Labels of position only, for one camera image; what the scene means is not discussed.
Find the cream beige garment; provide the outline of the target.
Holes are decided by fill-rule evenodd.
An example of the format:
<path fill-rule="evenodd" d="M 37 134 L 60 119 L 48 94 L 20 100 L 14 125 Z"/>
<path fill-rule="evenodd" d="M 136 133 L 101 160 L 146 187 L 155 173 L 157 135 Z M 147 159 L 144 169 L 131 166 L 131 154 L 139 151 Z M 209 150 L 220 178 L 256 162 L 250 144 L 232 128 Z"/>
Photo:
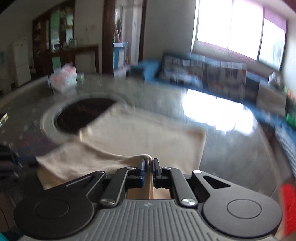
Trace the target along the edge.
<path fill-rule="evenodd" d="M 77 136 L 37 157 L 37 176 L 50 189 L 95 171 L 114 174 L 154 158 L 190 174 L 200 166 L 206 137 L 204 128 L 117 103 Z"/>

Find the grey quilted star tablecloth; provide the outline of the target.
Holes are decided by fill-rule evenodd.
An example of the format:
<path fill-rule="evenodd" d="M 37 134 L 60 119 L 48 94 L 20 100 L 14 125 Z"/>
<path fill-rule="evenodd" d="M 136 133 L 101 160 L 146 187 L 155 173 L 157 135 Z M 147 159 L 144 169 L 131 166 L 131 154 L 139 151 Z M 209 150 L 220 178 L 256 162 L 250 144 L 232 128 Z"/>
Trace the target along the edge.
<path fill-rule="evenodd" d="M 118 120 L 68 134 L 55 126 L 67 106 L 88 98 L 110 98 Z M 148 154 L 162 165 L 203 171 L 281 202 L 280 173 L 271 146 L 253 112 L 243 104 L 203 92 L 135 79 L 86 75 L 61 94 L 46 80 L 1 97 L 8 120 L 1 143 L 21 156 L 43 156 L 68 141 L 100 144 L 107 152 Z"/>

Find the round black induction cooktop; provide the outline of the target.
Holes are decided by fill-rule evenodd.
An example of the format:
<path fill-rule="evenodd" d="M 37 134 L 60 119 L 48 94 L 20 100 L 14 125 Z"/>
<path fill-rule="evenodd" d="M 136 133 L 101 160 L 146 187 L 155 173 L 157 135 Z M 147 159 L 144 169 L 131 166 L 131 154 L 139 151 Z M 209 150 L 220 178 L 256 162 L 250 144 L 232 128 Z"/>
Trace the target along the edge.
<path fill-rule="evenodd" d="M 56 115 L 55 127 L 64 133 L 77 134 L 115 103 L 114 99 L 95 97 L 67 104 Z"/>

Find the white refrigerator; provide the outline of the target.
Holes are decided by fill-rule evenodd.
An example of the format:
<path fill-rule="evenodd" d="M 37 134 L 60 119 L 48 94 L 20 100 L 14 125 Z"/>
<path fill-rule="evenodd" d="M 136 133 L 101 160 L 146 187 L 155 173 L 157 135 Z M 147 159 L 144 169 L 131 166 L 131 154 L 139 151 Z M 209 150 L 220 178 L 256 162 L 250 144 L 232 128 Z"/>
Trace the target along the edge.
<path fill-rule="evenodd" d="M 31 80 L 27 39 L 22 38 L 15 41 L 11 47 L 15 84 L 17 87 L 20 87 Z"/>

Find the red plastic stool near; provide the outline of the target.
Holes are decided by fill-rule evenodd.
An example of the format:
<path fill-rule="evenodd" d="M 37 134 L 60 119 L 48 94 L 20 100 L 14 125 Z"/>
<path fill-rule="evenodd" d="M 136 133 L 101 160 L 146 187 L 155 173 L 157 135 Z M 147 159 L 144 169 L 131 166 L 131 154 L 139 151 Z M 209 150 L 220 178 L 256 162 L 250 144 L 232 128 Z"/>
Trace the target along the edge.
<path fill-rule="evenodd" d="M 281 186 L 281 195 L 283 200 L 283 222 L 285 229 L 285 236 L 291 235 L 295 232 L 296 219 L 296 195 L 295 187 L 286 183 Z"/>

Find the pink tissue pack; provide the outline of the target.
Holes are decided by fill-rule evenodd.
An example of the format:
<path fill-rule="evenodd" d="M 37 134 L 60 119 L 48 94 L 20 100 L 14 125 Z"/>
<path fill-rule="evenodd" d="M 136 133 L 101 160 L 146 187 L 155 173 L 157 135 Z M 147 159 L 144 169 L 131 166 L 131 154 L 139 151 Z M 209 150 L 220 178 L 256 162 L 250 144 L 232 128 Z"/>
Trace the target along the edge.
<path fill-rule="evenodd" d="M 51 88 L 59 93 L 65 93 L 77 85 L 77 71 L 72 64 L 65 64 L 50 76 Z"/>

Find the right butterfly cushion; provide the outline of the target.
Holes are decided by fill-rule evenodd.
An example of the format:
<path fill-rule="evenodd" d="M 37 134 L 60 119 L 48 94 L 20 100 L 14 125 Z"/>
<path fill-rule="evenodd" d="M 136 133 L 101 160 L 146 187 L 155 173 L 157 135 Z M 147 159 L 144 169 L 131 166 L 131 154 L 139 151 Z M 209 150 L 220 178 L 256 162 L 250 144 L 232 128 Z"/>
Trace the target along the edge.
<path fill-rule="evenodd" d="M 232 100 L 245 98 L 246 64 L 218 61 L 206 64 L 205 70 L 207 88 L 211 93 Z"/>

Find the butterfly cushion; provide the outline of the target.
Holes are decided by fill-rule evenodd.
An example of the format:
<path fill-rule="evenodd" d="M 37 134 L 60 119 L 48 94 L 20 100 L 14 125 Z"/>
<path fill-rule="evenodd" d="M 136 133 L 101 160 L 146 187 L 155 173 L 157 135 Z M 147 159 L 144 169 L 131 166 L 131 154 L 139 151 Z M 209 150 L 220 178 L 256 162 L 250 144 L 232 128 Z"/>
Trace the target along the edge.
<path fill-rule="evenodd" d="M 246 64 L 218 61 L 206 64 L 205 70 L 207 88 L 211 93 L 232 100 L 245 98 Z"/>
<path fill-rule="evenodd" d="M 159 78 L 169 83 L 203 88 L 204 70 L 205 63 L 201 60 L 165 55 L 162 59 Z"/>

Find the left butterfly cushion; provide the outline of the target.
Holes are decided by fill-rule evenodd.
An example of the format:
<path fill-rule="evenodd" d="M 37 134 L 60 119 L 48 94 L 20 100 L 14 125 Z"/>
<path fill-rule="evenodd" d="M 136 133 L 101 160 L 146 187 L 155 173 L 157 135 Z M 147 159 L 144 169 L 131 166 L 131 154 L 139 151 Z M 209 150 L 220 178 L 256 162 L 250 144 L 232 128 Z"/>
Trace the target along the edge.
<path fill-rule="evenodd" d="M 159 78 L 169 83 L 203 88 L 204 70 L 205 63 L 201 60 L 165 55 L 162 59 Z"/>

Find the blue corner sofa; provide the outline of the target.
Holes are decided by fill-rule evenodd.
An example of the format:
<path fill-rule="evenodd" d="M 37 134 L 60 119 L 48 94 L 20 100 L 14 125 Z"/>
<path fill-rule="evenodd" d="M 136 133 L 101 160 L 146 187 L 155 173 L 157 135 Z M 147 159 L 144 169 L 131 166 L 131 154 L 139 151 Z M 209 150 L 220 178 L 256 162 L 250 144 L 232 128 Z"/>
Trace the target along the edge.
<path fill-rule="evenodd" d="M 249 107 L 260 123 L 271 126 L 295 169 L 295 120 L 290 120 L 286 93 L 247 71 L 242 63 L 217 61 L 202 55 L 164 52 L 160 59 L 132 64 L 127 75 L 167 83 L 229 99 Z"/>

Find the grey plain cushion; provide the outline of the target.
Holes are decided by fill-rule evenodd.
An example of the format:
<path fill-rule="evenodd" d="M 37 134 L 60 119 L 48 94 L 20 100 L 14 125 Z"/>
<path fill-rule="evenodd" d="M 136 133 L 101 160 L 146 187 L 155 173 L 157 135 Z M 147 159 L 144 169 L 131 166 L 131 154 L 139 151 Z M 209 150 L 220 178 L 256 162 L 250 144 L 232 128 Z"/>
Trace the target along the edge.
<path fill-rule="evenodd" d="M 256 105 L 269 113 L 285 117 L 287 96 L 280 90 L 266 84 L 259 84 Z"/>

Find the blue white cardboard box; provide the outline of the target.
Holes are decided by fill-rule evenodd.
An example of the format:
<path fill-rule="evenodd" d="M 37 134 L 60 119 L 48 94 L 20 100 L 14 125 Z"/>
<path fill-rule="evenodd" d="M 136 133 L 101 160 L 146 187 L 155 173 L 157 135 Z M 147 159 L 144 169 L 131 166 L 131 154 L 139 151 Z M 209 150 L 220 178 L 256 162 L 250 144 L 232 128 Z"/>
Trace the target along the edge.
<path fill-rule="evenodd" d="M 113 44 L 113 69 L 117 70 L 126 65 L 126 51 L 128 42 L 119 42 Z"/>

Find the dark wooden display cabinet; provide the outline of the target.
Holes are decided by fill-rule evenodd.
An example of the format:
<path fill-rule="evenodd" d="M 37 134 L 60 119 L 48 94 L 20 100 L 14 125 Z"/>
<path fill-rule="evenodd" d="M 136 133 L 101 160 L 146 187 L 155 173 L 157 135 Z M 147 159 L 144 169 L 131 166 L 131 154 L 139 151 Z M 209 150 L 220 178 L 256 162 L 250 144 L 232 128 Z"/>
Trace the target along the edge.
<path fill-rule="evenodd" d="M 39 74 L 50 74 L 62 66 L 60 52 L 74 39 L 75 1 L 64 1 L 32 22 L 34 68 Z"/>

